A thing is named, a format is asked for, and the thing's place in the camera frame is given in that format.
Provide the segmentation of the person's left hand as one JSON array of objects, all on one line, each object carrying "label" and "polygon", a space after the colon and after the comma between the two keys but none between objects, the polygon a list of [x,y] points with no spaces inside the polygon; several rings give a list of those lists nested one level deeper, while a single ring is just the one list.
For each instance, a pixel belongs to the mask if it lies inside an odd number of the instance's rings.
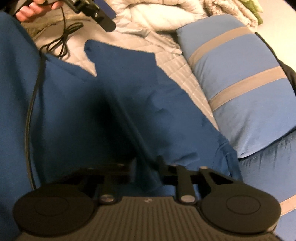
[{"label": "person's left hand", "polygon": [[34,0],[28,6],[23,6],[16,13],[16,19],[20,22],[33,22],[36,18],[40,18],[46,13],[59,9],[64,5],[63,1],[56,1],[53,4],[44,4],[45,1]]}]

